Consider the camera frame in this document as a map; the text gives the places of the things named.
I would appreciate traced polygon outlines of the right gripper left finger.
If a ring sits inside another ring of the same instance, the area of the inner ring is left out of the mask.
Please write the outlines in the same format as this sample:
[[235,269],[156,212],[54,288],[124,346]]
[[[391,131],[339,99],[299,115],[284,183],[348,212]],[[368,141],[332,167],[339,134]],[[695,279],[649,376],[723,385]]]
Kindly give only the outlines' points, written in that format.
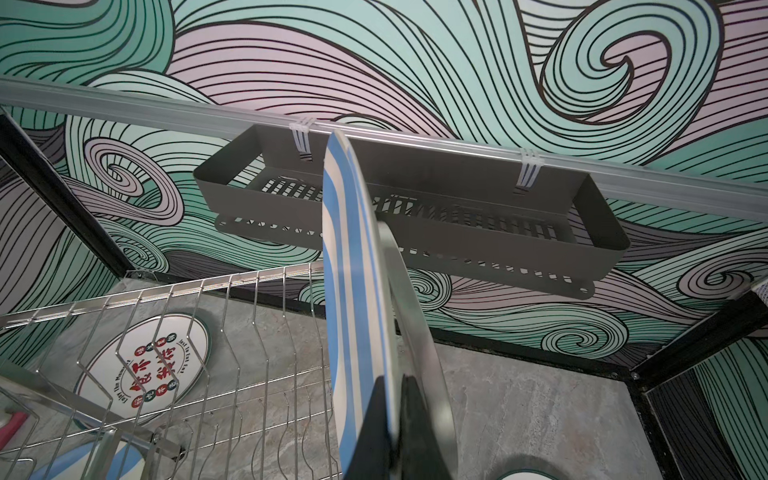
[[344,480],[390,478],[391,441],[388,430],[384,378],[378,377]]

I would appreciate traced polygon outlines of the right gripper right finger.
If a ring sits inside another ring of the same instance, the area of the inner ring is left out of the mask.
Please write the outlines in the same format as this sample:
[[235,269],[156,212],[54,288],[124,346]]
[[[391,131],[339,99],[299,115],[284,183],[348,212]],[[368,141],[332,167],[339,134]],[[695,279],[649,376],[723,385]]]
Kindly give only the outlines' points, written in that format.
[[413,376],[409,375],[404,375],[401,382],[398,457],[402,479],[448,480],[451,478],[418,383]]

